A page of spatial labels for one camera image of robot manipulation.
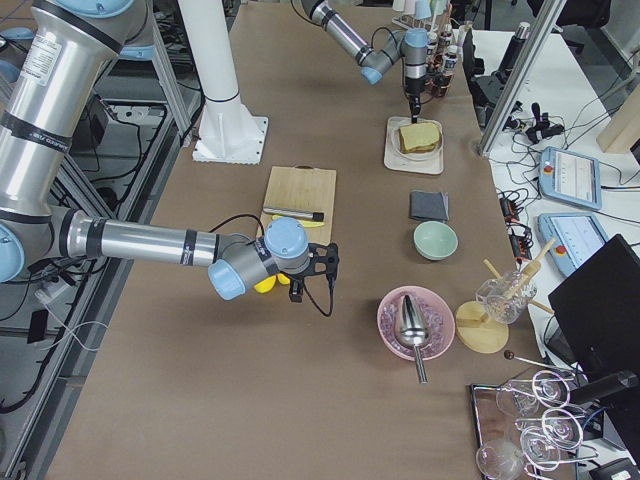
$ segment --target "green bowl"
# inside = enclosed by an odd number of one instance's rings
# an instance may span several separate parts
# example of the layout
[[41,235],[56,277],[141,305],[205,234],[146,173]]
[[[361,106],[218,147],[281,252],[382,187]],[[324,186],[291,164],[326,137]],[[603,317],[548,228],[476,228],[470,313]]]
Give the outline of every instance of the green bowl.
[[458,248],[458,237],[453,229],[442,222],[424,222],[413,232],[416,250],[429,260],[443,260]]

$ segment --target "white desk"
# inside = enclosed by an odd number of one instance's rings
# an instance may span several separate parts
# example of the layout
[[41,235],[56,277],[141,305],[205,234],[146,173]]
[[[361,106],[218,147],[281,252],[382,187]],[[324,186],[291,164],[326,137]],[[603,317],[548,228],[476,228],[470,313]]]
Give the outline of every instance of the white desk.
[[[510,32],[487,32],[474,31],[474,43],[476,45],[475,56],[483,58],[485,61],[486,74],[494,71],[506,49],[511,38]],[[580,114],[576,125],[582,125],[595,118],[601,118],[600,115],[605,114],[606,110],[599,100],[588,105],[582,113],[580,110],[589,102],[597,97],[596,92],[589,84],[584,73],[580,69],[578,63],[573,57],[571,51],[564,43],[559,35],[551,35],[542,55],[538,58],[533,71],[527,81],[525,87],[520,92],[518,100],[523,103],[523,112],[516,114],[518,118],[531,118],[531,105],[538,102],[542,112],[549,112],[550,116],[559,116],[553,119],[561,122],[566,128],[576,120]],[[603,153],[598,144],[596,137],[605,128],[609,119],[606,118],[594,128],[589,130],[584,136],[573,143],[569,149],[588,156],[598,158],[601,162],[605,162],[616,166],[622,171],[623,181],[630,178],[638,171],[638,163],[631,153],[624,155]],[[591,123],[587,126],[575,128],[568,134],[569,143],[578,138],[589,127],[594,125]],[[516,140],[529,145],[530,142],[524,135],[518,135]],[[537,151],[542,151],[547,146],[563,148],[565,137],[562,135],[543,140],[539,144],[533,146]],[[524,157],[526,148],[513,143],[513,132],[506,131],[500,135],[499,140],[491,151],[490,160],[492,172],[496,188],[502,191],[514,190],[516,188],[527,188],[531,198],[536,196],[536,191],[532,185],[525,181],[527,178],[537,177],[537,169],[527,173],[533,165],[533,160],[528,157],[521,166],[511,164],[509,167],[505,162],[517,162]],[[539,155],[534,154],[535,160],[539,160]],[[600,168],[602,185],[615,186],[618,184],[618,172],[614,169],[601,165]],[[628,186],[640,185],[640,175],[635,177]],[[640,221],[640,196],[630,192],[612,192],[603,190],[603,207],[600,210],[603,213],[615,215],[623,218],[630,218]],[[535,227],[536,218],[542,213],[571,212],[581,211],[577,208],[558,203],[552,200],[539,199],[529,203],[526,211],[520,215],[522,223],[526,223],[534,230],[535,245],[532,248],[532,255],[535,256],[540,251],[543,241],[537,228]],[[607,235],[612,237],[616,233],[621,233],[629,243],[640,242],[640,225],[615,220],[596,212],[598,220],[605,229]],[[560,274],[553,261],[546,255],[542,261],[542,270],[536,275],[535,282],[538,287],[536,299],[542,303],[548,304],[547,296],[562,282],[564,277]],[[549,314],[543,312],[536,307],[530,307],[529,313],[536,330],[536,339],[540,351],[544,354],[545,348],[542,343],[542,336],[545,327],[550,320]],[[607,463],[621,456],[621,452],[606,448],[605,444],[598,442],[600,450],[599,463]]]

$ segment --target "chair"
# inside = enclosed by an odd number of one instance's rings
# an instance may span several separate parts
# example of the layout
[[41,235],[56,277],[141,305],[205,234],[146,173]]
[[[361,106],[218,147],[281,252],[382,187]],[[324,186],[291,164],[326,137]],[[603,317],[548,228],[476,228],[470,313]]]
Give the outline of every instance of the chair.
[[[544,0],[527,0],[534,16],[538,15]],[[579,25],[584,28],[600,28],[609,22],[611,0],[567,0],[556,25]],[[565,40],[567,45],[574,47],[576,53],[582,53],[584,44]]]

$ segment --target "electronic device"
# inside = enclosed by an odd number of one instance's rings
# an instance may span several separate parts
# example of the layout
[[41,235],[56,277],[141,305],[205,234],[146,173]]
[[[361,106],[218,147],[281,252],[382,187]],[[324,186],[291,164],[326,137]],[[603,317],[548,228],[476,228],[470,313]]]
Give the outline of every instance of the electronic device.
[[[589,382],[640,373],[640,258],[621,235],[591,256],[549,302]],[[636,463],[640,461],[640,387],[598,397]]]
[[545,243],[556,239],[550,250],[551,258],[565,277],[609,239],[591,212],[544,213],[538,216],[538,230]]
[[638,480],[640,473],[638,467],[631,463],[628,458],[620,458],[602,465],[593,470],[589,470],[589,476],[593,480]]
[[540,193],[569,205],[600,210],[602,190],[597,159],[547,147],[540,158]]

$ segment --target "wooden cutting board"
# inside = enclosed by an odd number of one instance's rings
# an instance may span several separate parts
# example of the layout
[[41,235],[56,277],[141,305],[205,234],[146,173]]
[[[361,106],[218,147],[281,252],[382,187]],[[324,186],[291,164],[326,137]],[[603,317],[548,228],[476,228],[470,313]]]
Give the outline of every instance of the wooden cutting board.
[[[309,241],[327,245],[331,242],[336,171],[311,167],[271,167],[263,206],[323,212],[324,225],[305,227]],[[262,212],[265,227],[271,215]]]

